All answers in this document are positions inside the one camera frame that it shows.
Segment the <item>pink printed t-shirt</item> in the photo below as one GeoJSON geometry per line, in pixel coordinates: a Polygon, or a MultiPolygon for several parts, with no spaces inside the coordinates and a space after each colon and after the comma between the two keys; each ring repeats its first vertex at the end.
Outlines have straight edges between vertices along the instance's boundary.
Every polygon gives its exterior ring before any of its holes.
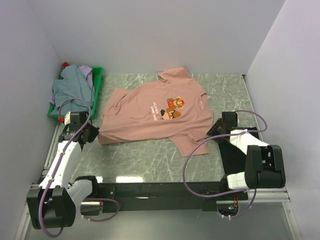
{"type": "Polygon", "coordinates": [[[208,94],[184,67],[158,76],[133,90],[113,90],[102,112],[99,143],[168,138],[182,157],[209,153],[206,144],[197,147],[214,123],[208,94]]]}

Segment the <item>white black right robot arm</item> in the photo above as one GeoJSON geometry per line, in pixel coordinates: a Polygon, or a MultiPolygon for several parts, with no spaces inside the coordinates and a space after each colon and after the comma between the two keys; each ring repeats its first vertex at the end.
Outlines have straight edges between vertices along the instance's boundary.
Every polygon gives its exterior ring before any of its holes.
{"type": "Polygon", "coordinates": [[[219,193],[230,200],[240,189],[281,189],[286,184],[282,149],[263,142],[259,130],[238,126],[237,111],[223,111],[207,132],[217,142],[224,176],[219,193]]]}

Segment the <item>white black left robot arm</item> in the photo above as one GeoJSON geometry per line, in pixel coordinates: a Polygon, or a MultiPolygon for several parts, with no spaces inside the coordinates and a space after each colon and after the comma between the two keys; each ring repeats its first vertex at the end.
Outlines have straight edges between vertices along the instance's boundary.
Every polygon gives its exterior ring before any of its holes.
{"type": "Polygon", "coordinates": [[[32,226],[38,230],[72,226],[82,201],[94,201],[100,195],[94,175],[77,177],[68,186],[84,145],[94,141],[99,129],[91,124],[85,111],[68,112],[60,120],[64,128],[50,169],[39,186],[30,189],[26,196],[32,226]]]}

